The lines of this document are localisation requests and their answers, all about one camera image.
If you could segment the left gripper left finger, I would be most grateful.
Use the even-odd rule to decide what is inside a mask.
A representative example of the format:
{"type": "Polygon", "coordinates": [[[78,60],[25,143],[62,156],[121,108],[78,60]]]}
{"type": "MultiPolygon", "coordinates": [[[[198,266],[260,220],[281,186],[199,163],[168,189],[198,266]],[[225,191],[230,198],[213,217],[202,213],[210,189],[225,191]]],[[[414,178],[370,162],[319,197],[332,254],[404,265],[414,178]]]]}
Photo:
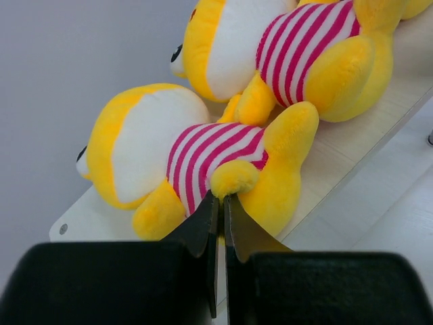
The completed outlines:
{"type": "Polygon", "coordinates": [[[219,202],[159,241],[38,244],[1,295],[2,324],[210,324],[219,202]]]}

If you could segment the yellow plush toy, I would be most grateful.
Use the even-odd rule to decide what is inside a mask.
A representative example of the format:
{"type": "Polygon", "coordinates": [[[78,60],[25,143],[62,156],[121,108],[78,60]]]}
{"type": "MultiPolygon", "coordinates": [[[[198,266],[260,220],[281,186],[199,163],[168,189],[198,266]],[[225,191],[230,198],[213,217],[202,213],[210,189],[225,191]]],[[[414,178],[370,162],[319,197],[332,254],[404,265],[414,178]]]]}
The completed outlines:
{"type": "Polygon", "coordinates": [[[408,0],[401,20],[409,20],[416,17],[424,12],[430,5],[432,5],[432,0],[408,0]]]}
{"type": "Polygon", "coordinates": [[[303,101],[328,122],[352,119],[386,90],[406,1],[199,1],[170,59],[224,121],[265,123],[303,101]]]}
{"type": "Polygon", "coordinates": [[[301,167],[317,128],[301,102],[266,127],[212,122],[190,89],[156,83],[113,97],[76,160],[108,204],[133,212],[143,240],[160,240],[195,213],[207,193],[237,194],[244,210],[278,235],[298,205],[301,167]]]}

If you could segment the white two-tier shelf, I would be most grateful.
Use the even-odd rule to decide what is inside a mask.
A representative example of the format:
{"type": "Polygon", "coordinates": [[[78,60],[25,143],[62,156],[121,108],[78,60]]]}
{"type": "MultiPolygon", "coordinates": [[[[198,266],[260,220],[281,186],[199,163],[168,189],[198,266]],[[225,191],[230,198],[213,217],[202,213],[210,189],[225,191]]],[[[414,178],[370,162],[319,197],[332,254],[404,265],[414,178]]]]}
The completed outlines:
{"type": "Polygon", "coordinates": [[[380,102],[345,123],[321,123],[302,168],[290,248],[353,247],[432,165],[432,11],[401,23],[394,74],[380,102]]]}

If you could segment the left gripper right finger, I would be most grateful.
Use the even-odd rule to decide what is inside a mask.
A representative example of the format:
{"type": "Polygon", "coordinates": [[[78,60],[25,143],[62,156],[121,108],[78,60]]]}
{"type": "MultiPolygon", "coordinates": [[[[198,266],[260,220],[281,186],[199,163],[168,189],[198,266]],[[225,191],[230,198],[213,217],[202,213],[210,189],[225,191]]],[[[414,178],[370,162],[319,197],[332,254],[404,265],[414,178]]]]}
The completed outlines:
{"type": "Polygon", "coordinates": [[[292,251],[224,201],[230,324],[431,324],[414,268],[386,252],[292,251]]]}

